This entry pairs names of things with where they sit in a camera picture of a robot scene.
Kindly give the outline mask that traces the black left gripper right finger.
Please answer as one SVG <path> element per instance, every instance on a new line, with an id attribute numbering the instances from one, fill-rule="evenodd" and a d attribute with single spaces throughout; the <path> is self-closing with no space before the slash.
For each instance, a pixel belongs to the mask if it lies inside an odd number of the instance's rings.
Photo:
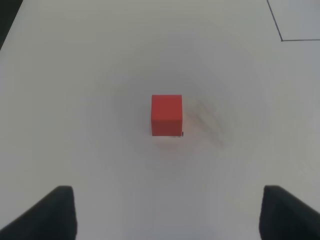
<path id="1" fill-rule="evenodd" d="M 262 240 L 318 240 L 320 213 L 284 188 L 266 185 L 259 217 Z"/>

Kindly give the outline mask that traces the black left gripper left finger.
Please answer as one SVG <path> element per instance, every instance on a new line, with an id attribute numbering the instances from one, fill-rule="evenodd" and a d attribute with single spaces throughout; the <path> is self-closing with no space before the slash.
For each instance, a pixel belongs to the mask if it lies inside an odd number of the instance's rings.
<path id="1" fill-rule="evenodd" d="M 2 240 L 75 240 L 78 222 L 74 191 L 61 185 L 0 230 Z"/>

